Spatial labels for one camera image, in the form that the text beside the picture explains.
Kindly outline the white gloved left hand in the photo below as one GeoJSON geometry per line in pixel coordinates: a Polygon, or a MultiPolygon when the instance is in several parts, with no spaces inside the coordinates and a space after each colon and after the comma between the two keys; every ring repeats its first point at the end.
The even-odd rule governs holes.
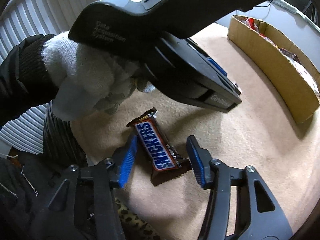
{"type": "Polygon", "coordinates": [[[58,92],[52,111],[63,121],[102,111],[109,115],[135,90],[150,93],[154,85],[140,64],[76,43],[60,33],[44,43],[44,66],[58,92]]]}

